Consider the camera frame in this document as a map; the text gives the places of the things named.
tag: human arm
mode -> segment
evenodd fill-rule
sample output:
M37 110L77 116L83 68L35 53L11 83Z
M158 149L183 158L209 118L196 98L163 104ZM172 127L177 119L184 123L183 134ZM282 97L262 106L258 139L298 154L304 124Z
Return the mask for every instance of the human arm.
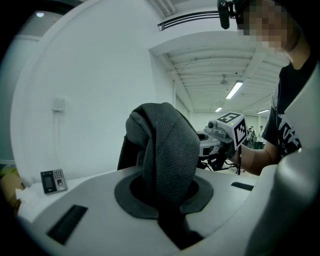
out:
M266 142L264 149L251 149L241 145L241 168L248 173L260 175L264 167L275 165L279 162L278 148ZM231 161L239 164L239 153L236 152Z

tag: wall outlet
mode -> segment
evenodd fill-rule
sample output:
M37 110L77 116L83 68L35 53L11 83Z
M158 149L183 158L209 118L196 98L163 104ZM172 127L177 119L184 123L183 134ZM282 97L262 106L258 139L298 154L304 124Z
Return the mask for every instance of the wall outlet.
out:
M65 111L65 99L64 98L54 98L52 102L53 112L63 112Z

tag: cardboard box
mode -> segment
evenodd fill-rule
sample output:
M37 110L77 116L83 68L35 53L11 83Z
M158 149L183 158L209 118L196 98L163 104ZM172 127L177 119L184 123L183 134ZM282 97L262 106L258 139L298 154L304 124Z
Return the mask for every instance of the cardboard box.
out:
M13 209L13 212L17 214L21 201L17 200L16 189L23 190L25 188L20 177L13 173L6 174L2 179L0 179L0 188L4 199Z

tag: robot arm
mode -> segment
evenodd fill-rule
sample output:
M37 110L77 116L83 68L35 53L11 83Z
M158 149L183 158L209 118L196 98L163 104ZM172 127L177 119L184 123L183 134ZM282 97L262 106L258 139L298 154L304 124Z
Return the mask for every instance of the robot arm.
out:
M217 120L209 121L204 130L198 132L198 137L198 168L205 169L211 166L214 171L221 170L225 160L235 155L247 137L245 116L229 112Z

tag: black t-shirt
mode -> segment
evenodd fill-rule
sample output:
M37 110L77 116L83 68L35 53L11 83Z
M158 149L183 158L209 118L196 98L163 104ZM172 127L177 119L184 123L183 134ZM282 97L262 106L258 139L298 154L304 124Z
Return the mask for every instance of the black t-shirt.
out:
M317 59L311 55L299 70L295 70L291 63L281 69L278 87L271 97L269 121L262 135L266 141L278 147L281 158L301 147L285 110L308 81L316 62Z

